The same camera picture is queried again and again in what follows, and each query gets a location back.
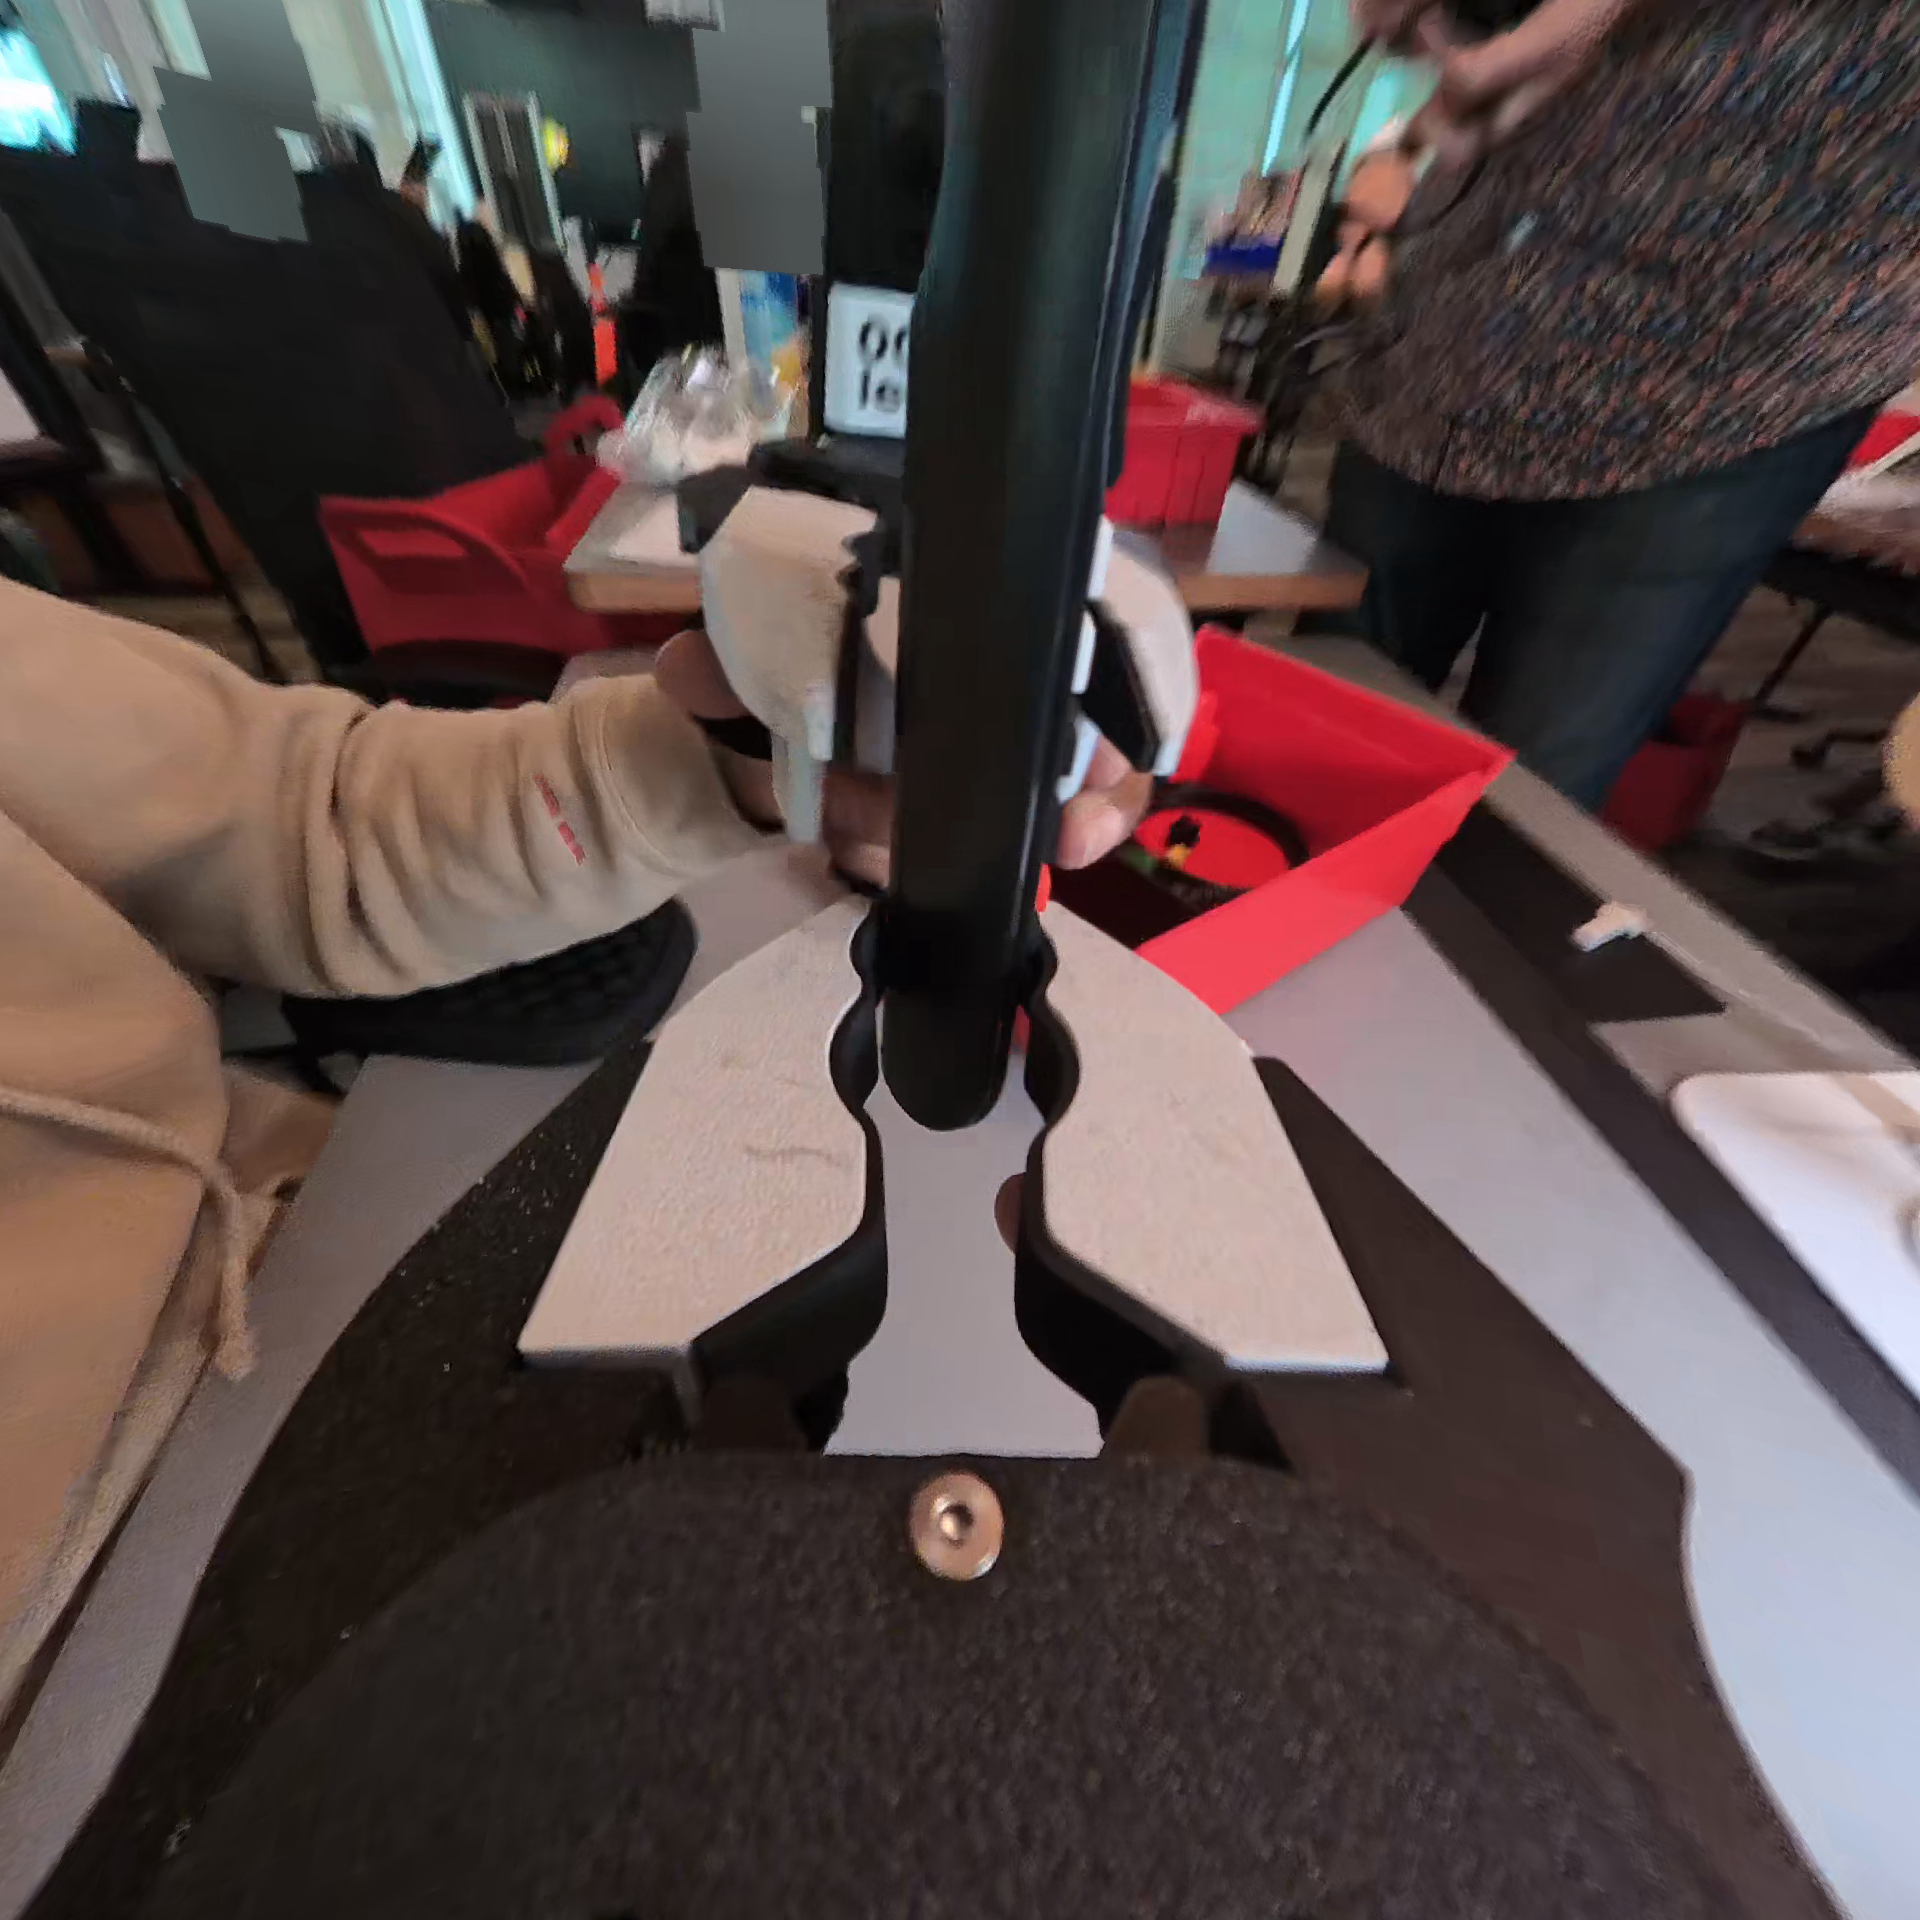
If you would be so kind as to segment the red tote bag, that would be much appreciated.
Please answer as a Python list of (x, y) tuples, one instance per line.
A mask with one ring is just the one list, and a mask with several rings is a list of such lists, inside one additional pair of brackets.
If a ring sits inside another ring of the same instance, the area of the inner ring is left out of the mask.
[(580, 608), (565, 583), (565, 562), (618, 488), (598, 445), (620, 423), (611, 398), (582, 396), (514, 468), (422, 497), (323, 494), (317, 522), (364, 644), (491, 644), (561, 660), (624, 647), (616, 616)]

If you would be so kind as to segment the person's left hand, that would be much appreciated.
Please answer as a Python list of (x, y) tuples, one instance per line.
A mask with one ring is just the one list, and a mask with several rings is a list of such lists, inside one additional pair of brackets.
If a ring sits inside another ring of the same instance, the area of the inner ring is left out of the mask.
[[(750, 717), (726, 680), (706, 631), (671, 635), (653, 660), (653, 680), (696, 725)], [(740, 753), (708, 733), (708, 752), (740, 815), (761, 830), (785, 825), (770, 762)], [(883, 891), (891, 879), (897, 824), (895, 777), (852, 765), (828, 768), (821, 788), (821, 845), (831, 869), (859, 890)], [(1126, 841), (1154, 797), (1154, 779), (1098, 737), (1085, 782), (1064, 805), (1054, 863), (1082, 869)]]

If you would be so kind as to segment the clear plastic bag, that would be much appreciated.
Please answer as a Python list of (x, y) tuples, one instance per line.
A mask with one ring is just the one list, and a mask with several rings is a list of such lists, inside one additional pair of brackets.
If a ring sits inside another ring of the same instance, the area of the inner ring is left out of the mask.
[(761, 366), (723, 348), (682, 348), (646, 374), (622, 421), (599, 434), (593, 460), (620, 481), (669, 490), (713, 468), (742, 466), (780, 437), (801, 383), (790, 367)]

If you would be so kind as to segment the black handheld tool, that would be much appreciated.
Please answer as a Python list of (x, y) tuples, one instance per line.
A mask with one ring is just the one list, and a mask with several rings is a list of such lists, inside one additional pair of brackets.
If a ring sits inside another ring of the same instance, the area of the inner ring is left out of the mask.
[(914, 301), (880, 1069), (916, 1124), (995, 1106), (1038, 978), (1139, 275), (1203, 3), (964, 3)]

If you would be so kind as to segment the red storage bin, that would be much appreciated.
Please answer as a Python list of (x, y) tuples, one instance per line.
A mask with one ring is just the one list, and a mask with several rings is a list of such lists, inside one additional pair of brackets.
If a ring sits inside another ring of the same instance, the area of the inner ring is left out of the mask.
[(1599, 819), (1643, 853), (1662, 853), (1689, 838), (1711, 807), (1752, 708), (1718, 691), (1692, 689), (1678, 697), (1622, 768)]

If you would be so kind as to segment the wooden table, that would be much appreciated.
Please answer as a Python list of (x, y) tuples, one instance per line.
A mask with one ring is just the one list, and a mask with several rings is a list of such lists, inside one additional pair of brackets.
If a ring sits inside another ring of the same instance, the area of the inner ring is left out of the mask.
[[(1211, 524), (1115, 529), (1199, 620), (1355, 608), (1363, 567), (1297, 513), (1230, 483)], [(700, 567), (680, 545), (676, 500), (616, 485), (564, 559), (570, 602), (592, 614), (696, 614)]]

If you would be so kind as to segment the black room divider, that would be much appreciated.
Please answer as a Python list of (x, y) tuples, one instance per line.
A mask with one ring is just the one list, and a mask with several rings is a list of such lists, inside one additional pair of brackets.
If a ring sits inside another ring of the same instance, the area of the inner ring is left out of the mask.
[(194, 216), (167, 162), (3, 149), (3, 213), (53, 304), (156, 421), (325, 678), (370, 647), (322, 497), (419, 500), (530, 444), (400, 236), (346, 169), (296, 176), (304, 237)]

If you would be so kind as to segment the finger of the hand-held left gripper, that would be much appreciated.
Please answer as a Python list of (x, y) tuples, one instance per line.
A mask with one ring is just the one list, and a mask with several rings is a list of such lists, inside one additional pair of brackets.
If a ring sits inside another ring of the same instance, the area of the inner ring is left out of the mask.
[(1172, 575), (1098, 525), (1069, 653), (1068, 758), (1057, 802), (1087, 783), (1100, 743), (1135, 774), (1169, 779), (1199, 701), (1196, 639)]
[(895, 532), (866, 503), (745, 488), (700, 549), (708, 639), (770, 735), (776, 803), (804, 845), (823, 838), (831, 772), (895, 770)]

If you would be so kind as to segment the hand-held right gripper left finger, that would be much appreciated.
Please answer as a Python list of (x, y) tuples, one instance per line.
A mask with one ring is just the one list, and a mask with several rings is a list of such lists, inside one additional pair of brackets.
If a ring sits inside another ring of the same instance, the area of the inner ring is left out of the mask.
[(870, 908), (840, 900), (658, 1029), (517, 1333), (530, 1363), (847, 1369), (887, 1304)]

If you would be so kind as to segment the beige hoodie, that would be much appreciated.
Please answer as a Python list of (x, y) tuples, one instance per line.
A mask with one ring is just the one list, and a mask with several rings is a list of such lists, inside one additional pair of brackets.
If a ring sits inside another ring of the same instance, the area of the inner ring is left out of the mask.
[(353, 986), (340, 776), (370, 709), (3, 583), (3, 1709), (309, 1158), (246, 1171), (206, 980)]

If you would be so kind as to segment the long red plastic bin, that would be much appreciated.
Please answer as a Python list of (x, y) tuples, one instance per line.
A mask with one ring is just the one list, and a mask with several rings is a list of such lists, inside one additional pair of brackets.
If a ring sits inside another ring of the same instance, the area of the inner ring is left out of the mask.
[(1215, 525), (1240, 453), (1262, 425), (1257, 405), (1177, 377), (1134, 376), (1105, 517), (1134, 528)]

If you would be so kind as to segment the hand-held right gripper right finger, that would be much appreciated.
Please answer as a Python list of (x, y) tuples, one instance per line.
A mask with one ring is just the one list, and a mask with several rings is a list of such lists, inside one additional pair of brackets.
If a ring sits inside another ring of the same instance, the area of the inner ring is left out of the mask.
[(1382, 1373), (1386, 1343), (1248, 1043), (1059, 902), (1026, 1013), (1033, 1259), (1183, 1360)]

